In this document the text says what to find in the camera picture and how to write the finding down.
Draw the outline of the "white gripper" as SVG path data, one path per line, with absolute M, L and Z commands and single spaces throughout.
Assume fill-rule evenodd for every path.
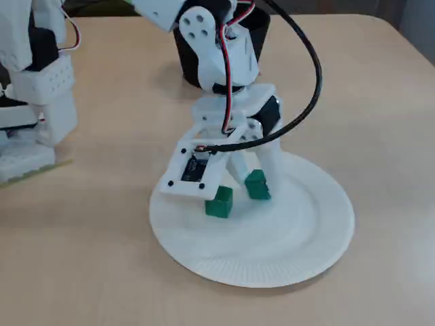
M 206 139 L 220 139 L 222 122 L 225 114 L 226 97 L 207 95 L 198 99 L 192 106 L 195 123 L 203 123 L 205 129 L 201 136 Z M 232 119 L 230 127 L 235 129 L 245 126 L 245 132 L 238 142 L 255 141 L 272 134 L 283 126 L 281 99 L 272 84 L 254 84 L 232 96 Z M 281 187 L 282 150 L 280 140 L 261 145 L 255 150 L 260 167 L 266 178 L 266 185 L 272 197 Z M 231 177 L 241 186 L 253 171 L 249 165 L 246 151 L 230 154 L 226 166 Z

